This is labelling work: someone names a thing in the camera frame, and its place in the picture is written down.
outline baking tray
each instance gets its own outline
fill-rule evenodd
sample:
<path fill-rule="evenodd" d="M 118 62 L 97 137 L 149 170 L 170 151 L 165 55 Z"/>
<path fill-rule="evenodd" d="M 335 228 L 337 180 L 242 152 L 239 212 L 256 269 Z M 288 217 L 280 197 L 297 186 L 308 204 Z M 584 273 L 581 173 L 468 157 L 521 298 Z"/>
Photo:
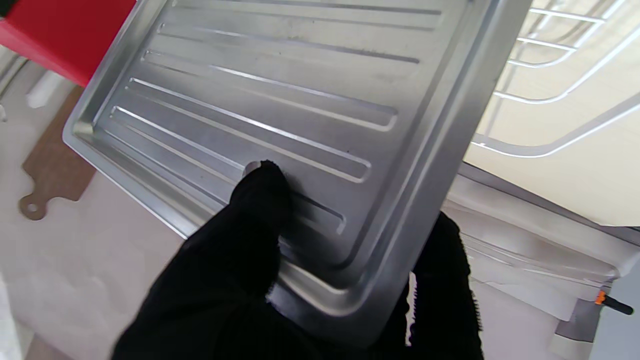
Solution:
<path fill-rule="evenodd" d="M 296 191 L 270 300 L 381 332 L 530 1 L 138 1 L 65 142 L 183 237 L 269 159 Z"/>

